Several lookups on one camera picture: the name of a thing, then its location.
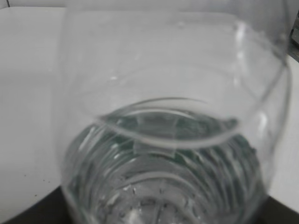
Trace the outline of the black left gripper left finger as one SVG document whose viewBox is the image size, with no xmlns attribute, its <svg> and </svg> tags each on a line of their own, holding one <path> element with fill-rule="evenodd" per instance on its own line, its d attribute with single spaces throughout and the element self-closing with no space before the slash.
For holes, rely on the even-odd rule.
<svg viewBox="0 0 299 224">
<path fill-rule="evenodd" d="M 5 224 L 72 224 L 60 187 Z"/>
</svg>

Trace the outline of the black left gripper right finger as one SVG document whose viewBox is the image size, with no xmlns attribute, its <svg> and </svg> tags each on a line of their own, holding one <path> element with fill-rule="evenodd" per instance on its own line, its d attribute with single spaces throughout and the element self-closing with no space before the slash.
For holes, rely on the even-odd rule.
<svg viewBox="0 0 299 224">
<path fill-rule="evenodd" d="M 256 224 L 299 224 L 299 214 L 269 197 L 259 213 Z"/>
</svg>

